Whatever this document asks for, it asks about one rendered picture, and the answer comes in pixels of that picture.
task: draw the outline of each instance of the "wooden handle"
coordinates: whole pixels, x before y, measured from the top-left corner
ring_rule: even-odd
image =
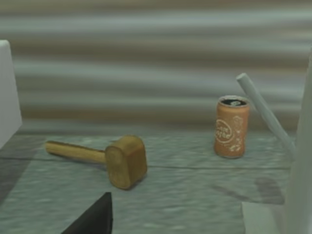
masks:
[[[57,141],[47,141],[45,143],[45,149],[48,153],[54,155],[106,163],[104,150],[95,150],[83,146],[72,145]]]

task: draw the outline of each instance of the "soda can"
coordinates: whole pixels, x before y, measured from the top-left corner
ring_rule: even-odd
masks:
[[[214,151],[226,158],[239,158],[245,153],[249,101],[239,96],[223,96],[216,111]]]

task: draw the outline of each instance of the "hammer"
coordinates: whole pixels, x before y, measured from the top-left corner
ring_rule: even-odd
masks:
[[[110,182],[120,189],[130,189],[147,172],[144,143],[133,135],[123,136],[105,151],[56,141],[47,141],[45,149],[58,156],[106,164]]]

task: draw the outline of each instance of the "can top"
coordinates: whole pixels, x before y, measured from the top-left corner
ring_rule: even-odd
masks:
[[[249,106],[249,101],[247,98],[236,95],[227,95],[220,97],[218,103],[231,108],[241,108]]]

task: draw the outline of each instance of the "tabletop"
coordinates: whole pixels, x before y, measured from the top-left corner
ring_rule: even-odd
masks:
[[[103,149],[120,136],[16,135],[0,150],[0,233],[59,234],[105,192],[113,234],[243,234],[241,202],[282,204],[290,162],[269,132],[251,132],[246,153],[225,159],[213,132],[140,136],[147,176],[129,191],[105,167],[45,152],[47,140]]]

